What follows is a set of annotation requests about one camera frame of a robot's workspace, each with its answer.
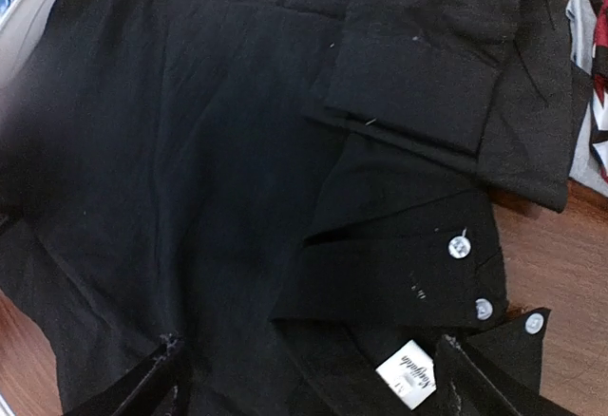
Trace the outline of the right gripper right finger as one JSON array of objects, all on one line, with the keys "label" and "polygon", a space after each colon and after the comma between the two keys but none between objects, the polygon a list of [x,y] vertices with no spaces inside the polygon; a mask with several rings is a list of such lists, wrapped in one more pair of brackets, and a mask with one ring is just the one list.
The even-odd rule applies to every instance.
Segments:
[{"label": "right gripper right finger", "polygon": [[569,416],[571,412],[521,385],[478,350],[445,335],[435,354],[441,415]]}]

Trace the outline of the white plastic basin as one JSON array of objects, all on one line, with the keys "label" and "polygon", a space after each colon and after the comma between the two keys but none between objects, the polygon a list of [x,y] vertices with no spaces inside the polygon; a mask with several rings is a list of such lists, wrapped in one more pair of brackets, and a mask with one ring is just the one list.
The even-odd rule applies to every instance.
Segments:
[{"label": "white plastic basin", "polygon": [[1,13],[1,88],[6,89],[38,41],[56,0],[15,0]]}]

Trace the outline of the red black plaid shirt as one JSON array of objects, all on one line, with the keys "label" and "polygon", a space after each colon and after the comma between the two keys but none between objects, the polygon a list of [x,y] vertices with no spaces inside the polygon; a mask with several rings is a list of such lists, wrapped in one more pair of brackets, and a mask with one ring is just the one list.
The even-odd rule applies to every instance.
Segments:
[{"label": "red black plaid shirt", "polygon": [[607,0],[589,0],[597,21],[592,44],[591,149],[600,164],[600,173],[607,180]]}]

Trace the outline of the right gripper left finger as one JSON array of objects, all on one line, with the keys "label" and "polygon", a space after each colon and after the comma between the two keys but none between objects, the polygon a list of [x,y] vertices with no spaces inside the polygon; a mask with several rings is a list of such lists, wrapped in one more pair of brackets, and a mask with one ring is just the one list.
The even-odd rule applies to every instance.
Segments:
[{"label": "right gripper left finger", "polygon": [[123,378],[66,415],[182,415],[183,339],[161,344]]}]

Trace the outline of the black long sleeve shirt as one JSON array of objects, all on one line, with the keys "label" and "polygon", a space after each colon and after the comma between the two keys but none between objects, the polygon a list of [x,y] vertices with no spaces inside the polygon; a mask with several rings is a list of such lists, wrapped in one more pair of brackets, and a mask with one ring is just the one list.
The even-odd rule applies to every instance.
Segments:
[{"label": "black long sleeve shirt", "polygon": [[445,335],[540,394],[488,192],[565,206],[564,8],[57,0],[1,103],[1,288],[65,411],[170,334],[182,415],[441,415]]}]

